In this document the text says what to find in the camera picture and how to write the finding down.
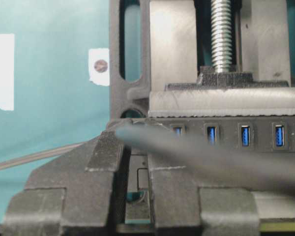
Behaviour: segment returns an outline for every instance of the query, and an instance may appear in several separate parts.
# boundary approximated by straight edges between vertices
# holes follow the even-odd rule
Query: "threaded rod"
[[[231,0],[211,0],[212,63],[216,73],[232,64]]]

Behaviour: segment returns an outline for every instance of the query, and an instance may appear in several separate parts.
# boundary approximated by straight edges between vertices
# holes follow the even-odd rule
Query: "blue usb port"
[[[180,136],[182,134],[182,128],[181,127],[175,127],[174,132],[177,136]]]
[[[284,146],[284,126],[276,125],[275,126],[275,141],[277,147]]]
[[[215,127],[208,127],[207,128],[207,138],[208,138],[208,141],[211,145],[215,144],[215,137],[216,137]]]
[[[244,147],[250,145],[250,127],[242,126],[241,127],[241,143]]]

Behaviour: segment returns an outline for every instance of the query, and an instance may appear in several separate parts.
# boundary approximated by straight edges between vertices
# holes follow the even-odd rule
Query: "teal background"
[[[142,71],[140,9],[137,0],[126,1],[125,79],[134,81]],[[295,0],[287,3],[295,76]],[[206,11],[205,65],[209,18]],[[15,110],[0,110],[0,162],[87,141],[105,129],[109,88],[89,81],[88,50],[109,47],[108,0],[0,0],[0,33],[15,34]],[[0,223],[30,172],[49,160],[0,171]]]

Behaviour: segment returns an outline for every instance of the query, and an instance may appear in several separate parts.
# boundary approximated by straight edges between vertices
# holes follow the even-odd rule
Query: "white tape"
[[[96,85],[109,86],[108,48],[89,49],[88,72],[89,80],[95,83]]]
[[[0,34],[0,109],[14,110],[14,34]]]

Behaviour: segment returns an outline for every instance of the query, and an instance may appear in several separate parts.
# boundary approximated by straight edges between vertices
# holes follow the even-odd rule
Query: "gray cable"
[[[84,142],[57,147],[51,150],[41,151],[38,153],[18,157],[12,160],[3,161],[3,162],[0,162],[0,170],[11,168],[13,166],[23,165],[29,162],[38,161],[38,160],[53,157],[53,156],[59,156],[71,151],[72,149],[82,144],[84,144]]]

